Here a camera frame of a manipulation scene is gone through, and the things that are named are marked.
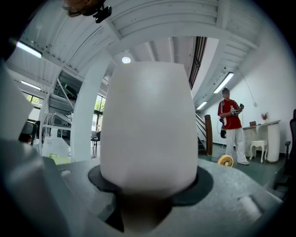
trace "staircase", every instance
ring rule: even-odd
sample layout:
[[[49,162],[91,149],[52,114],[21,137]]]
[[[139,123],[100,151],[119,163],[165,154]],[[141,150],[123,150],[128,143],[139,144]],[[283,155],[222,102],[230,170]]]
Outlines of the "staircase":
[[[205,115],[203,121],[195,114],[198,139],[198,153],[201,155],[211,155],[213,153],[213,134],[211,116]]]
[[[207,150],[206,150],[206,147],[204,145],[205,142],[203,142],[202,140],[200,140],[199,137],[197,137],[198,139],[198,154],[199,155],[208,155],[207,154]]]

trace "white cylinder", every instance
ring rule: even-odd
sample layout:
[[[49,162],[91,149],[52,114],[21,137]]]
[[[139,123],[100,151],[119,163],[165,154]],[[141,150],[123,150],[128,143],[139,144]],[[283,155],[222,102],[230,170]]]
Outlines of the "white cylinder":
[[[274,163],[274,162],[277,162],[279,158],[280,137],[281,137],[279,123],[268,125],[267,130],[268,130],[267,161]]]
[[[101,172],[124,193],[165,198],[197,171],[195,111],[184,66],[118,65],[101,132]]]

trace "white pillar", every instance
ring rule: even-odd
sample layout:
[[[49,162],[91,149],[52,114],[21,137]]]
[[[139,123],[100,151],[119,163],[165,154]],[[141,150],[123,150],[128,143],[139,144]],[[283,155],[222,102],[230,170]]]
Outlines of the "white pillar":
[[[103,76],[111,61],[111,55],[102,50],[90,67],[80,88],[71,126],[71,160],[91,159],[90,139],[93,111]]]
[[[101,132],[102,175],[125,194],[168,197],[197,171],[195,111],[184,66],[117,65]]]

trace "red shirt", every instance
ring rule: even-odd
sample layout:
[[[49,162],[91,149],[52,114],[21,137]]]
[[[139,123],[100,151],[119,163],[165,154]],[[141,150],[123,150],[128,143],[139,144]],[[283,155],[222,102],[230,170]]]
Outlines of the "red shirt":
[[[223,100],[219,104],[218,108],[218,116],[222,113],[230,112],[231,108],[239,109],[239,106],[234,100]],[[224,120],[224,129],[237,129],[241,128],[241,121],[238,115],[236,116],[228,116],[223,118]]]

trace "white table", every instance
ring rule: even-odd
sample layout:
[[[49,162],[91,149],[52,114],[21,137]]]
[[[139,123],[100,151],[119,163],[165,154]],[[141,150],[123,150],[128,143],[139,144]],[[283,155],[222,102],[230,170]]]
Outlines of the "white table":
[[[59,157],[70,158],[70,146],[61,137],[45,137],[42,146],[42,156],[49,157],[55,154]]]
[[[260,124],[243,128],[245,140],[245,154],[250,156],[250,145],[252,141],[267,140],[268,142],[268,162],[277,162],[280,148],[280,129],[279,122],[274,121],[266,124]]]

